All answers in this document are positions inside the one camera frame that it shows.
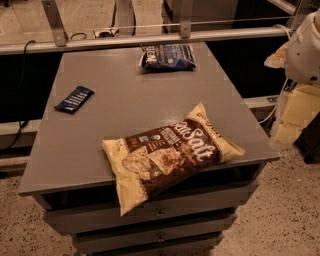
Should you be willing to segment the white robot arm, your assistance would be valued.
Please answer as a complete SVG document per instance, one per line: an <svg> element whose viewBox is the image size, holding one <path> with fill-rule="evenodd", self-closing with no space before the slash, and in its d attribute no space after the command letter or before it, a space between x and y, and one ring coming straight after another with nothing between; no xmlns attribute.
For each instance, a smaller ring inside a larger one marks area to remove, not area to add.
<svg viewBox="0 0 320 256"><path fill-rule="evenodd" d="M264 65L283 68L286 80L296 83L280 93L271 129L274 143L293 144L320 112L320 10L309 14Z"/></svg>

